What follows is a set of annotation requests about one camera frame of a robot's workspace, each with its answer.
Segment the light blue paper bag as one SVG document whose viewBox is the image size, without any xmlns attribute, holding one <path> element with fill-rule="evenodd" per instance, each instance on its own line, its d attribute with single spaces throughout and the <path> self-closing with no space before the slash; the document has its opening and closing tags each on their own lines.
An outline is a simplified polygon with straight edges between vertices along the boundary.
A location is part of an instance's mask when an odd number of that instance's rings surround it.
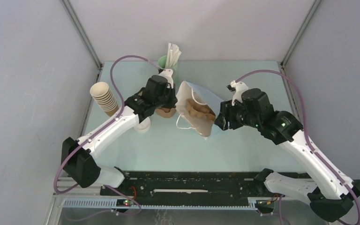
<svg viewBox="0 0 360 225">
<path fill-rule="evenodd" d="M 223 99 L 210 90 L 187 81 L 181 82 L 176 98 L 178 129 L 192 129 L 204 139 L 220 131 L 214 122 L 220 113 Z"/>
</svg>

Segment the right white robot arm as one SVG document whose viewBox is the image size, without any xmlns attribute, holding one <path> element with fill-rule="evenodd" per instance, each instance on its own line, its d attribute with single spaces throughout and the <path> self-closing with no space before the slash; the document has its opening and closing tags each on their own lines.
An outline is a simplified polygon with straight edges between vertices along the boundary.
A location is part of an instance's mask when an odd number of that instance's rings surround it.
<svg viewBox="0 0 360 225">
<path fill-rule="evenodd" d="M 243 126 L 255 128 L 266 139 L 285 149 L 306 170 L 311 181 L 281 175 L 263 169 L 254 182 L 260 196 L 278 193 L 309 205 L 327 222 L 339 221 L 360 196 L 360 180 L 341 173 L 323 153 L 305 139 L 303 125 L 288 111 L 276 111 L 268 95 L 258 88 L 236 90 L 233 98 L 223 101 L 215 124 L 222 130 Z"/>
</svg>

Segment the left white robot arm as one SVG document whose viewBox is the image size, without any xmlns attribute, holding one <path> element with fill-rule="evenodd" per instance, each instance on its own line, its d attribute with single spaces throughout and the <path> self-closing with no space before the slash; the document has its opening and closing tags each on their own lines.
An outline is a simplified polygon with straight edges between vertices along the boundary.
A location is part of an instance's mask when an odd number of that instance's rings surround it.
<svg viewBox="0 0 360 225">
<path fill-rule="evenodd" d="M 124 172 L 98 165 L 96 160 L 118 137 L 152 116 L 157 108 L 173 108 L 177 103 L 173 79 L 153 75 L 145 87 L 126 99 L 110 119 L 77 140 L 69 137 L 61 149 L 63 170 L 82 188 L 92 184 L 107 184 L 118 195 L 129 191 Z"/>
</svg>

